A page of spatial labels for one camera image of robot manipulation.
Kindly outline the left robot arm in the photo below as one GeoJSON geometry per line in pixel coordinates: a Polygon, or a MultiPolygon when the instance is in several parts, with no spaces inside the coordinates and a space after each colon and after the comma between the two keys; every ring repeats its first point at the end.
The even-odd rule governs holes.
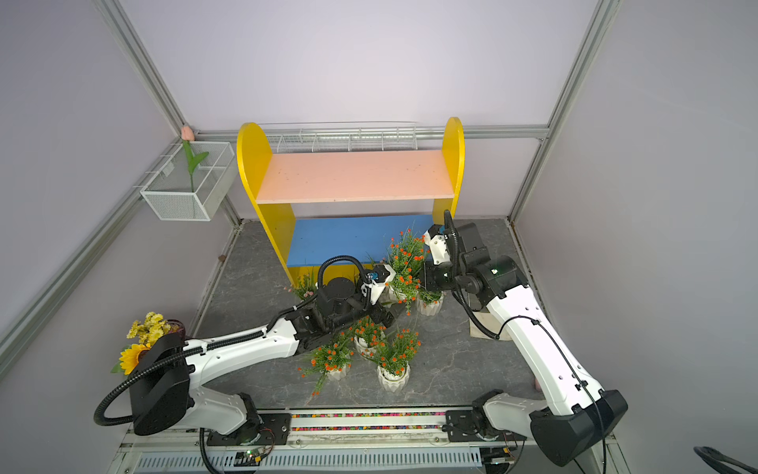
{"type": "Polygon", "coordinates": [[[138,436],[173,428],[220,435],[244,427],[258,430],[263,421],[249,395],[225,394],[207,383],[257,363],[318,349],[365,316],[390,325],[391,315],[378,302],[395,276],[386,264],[367,269],[352,256],[329,258],[317,272],[315,293],[264,326],[210,339],[164,336],[100,402],[94,421],[103,427],[130,425],[138,436]],[[326,282],[328,268],[341,261],[357,268],[356,280],[338,276],[326,282]]]}

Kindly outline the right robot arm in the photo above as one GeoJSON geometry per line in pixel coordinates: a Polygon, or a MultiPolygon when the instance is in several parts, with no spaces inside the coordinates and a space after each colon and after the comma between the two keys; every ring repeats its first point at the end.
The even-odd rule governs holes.
{"type": "Polygon", "coordinates": [[[450,292],[488,338],[509,335],[540,384],[544,401],[492,390],[472,404],[473,428],[492,438],[512,432],[532,438],[548,460],[565,466],[606,438],[629,406],[606,390],[572,354],[545,316],[521,268],[491,258],[477,226],[456,226],[450,211],[424,233],[430,259],[422,280],[450,292]]]}

